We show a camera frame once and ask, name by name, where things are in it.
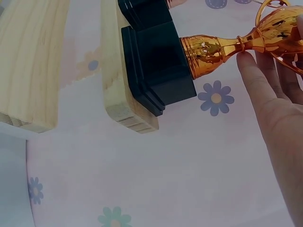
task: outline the light wooden board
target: light wooden board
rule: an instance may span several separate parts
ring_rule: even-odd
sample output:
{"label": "light wooden board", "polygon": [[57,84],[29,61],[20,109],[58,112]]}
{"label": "light wooden board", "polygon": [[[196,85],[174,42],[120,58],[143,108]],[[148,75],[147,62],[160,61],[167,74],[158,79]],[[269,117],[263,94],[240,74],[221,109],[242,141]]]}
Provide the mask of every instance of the light wooden board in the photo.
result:
{"label": "light wooden board", "polygon": [[11,0],[0,17],[0,122],[34,132],[58,121],[70,0]]}
{"label": "light wooden board", "polygon": [[138,133],[159,129],[158,119],[138,103],[128,86],[121,28],[128,26],[117,0],[101,1],[101,72],[108,115]]}

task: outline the black plastic base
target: black plastic base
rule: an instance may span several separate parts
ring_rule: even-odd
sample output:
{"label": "black plastic base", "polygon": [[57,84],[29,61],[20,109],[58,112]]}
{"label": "black plastic base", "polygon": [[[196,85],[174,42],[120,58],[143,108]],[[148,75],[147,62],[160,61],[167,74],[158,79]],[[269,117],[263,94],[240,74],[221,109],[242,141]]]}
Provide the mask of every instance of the black plastic base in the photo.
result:
{"label": "black plastic base", "polygon": [[166,0],[118,0],[118,4],[136,31],[172,21]]}
{"label": "black plastic base", "polygon": [[196,96],[196,90],[173,22],[139,32],[122,28],[129,88],[155,116],[166,105]]}

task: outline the flower print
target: flower print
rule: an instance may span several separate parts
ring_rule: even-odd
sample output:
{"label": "flower print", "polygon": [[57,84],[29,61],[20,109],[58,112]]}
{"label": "flower print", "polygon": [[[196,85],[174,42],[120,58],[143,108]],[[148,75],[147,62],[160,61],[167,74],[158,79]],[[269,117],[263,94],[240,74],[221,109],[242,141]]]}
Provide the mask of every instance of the flower print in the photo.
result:
{"label": "flower print", "polygon": [[28,183],[28,193],[30,199],[33,199],[34,204],[41,204],[41,199],[43,199],[43,193],[42,193],[42,184],[39,183],[38,177],[33,179],[30,178],[30,182]]}
{"label": "flower print", "polygon": [[251,3],[252,0],[234,0],[234,1],[240,4],[248,4]]}
{"label": "flower print", "polygon": [[221,82],[216,80],[213,86],[206,83],[203,88],[206,92],[198,94],[198,98],[205,101],[201,105],[201,110],[207,111],[210,109],[211,116],[217,116],[219,114],[219,110],[224,114],[229,112],[227,104],[232,104],[235,101],[232,96],[228,96],[231,92],[231,88],[229,86],[221,88]]}
{"label": "flower print", "polygon": [[84,61],[77,64],[77,69],[80,71],[77,80],[98,73],[101,69],[101,47],[94,52],[87,52]]}
{"label": "flower print", "polygon": [[223,9],[227,4],[227,0],[205,0],[205,3],[212,9]]}
{"label": "flower print", "polygon": [[131,227],[128,223],[131,221],[131,216],[121,215],[121,208],[115,207],[113,211],[110,208],[104,207],[103,214],[98,217],[98,221],[103,224],[102,227]]}
{"label": "flower print", "polygon": [[[240,4],[248,4],[251,3],[252,0],[234,0]],[[205,0],[205,3],[208,7],[212,9],[223,9],[227,5],[227,0]]]}

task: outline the yellow flower center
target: yellow flower center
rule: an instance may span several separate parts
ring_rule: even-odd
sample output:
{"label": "yellow flower center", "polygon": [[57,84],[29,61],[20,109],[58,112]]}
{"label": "yellow flower center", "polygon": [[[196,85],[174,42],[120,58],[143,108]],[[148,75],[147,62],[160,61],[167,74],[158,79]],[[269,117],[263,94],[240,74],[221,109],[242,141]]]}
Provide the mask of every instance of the yellow flower center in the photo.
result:
{"label": "yellow flower center", "polygon": [[110,227],[121,227],[121,223],[118,220],[112,220],[110,222]]}
{"label": "yellow flower center", "polygon": [[221,97],[221,95],[220,94],[218,94],[218,93],[214,93],[213,95],[212,95],[212,97],[211,97],[211,100],[212,100],[212,102],[213,103],[220,103],[221,101],[222,101],[222,97]]}
{"label": "yellow flower center", "polygon": [[37,188],[34,188],[34,195],[37,196],[39,194],[39,191]]}

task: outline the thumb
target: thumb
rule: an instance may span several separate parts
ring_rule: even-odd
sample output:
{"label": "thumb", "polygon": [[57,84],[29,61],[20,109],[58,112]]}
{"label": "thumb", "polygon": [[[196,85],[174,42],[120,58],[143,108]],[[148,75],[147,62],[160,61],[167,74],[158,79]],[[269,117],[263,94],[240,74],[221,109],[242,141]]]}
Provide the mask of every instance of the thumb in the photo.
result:
{"label": "thumb", "polygon": [[303,39],[303,14],[298,16],[297,24],[298,24],[298,30],[300,32],[301,38]]}

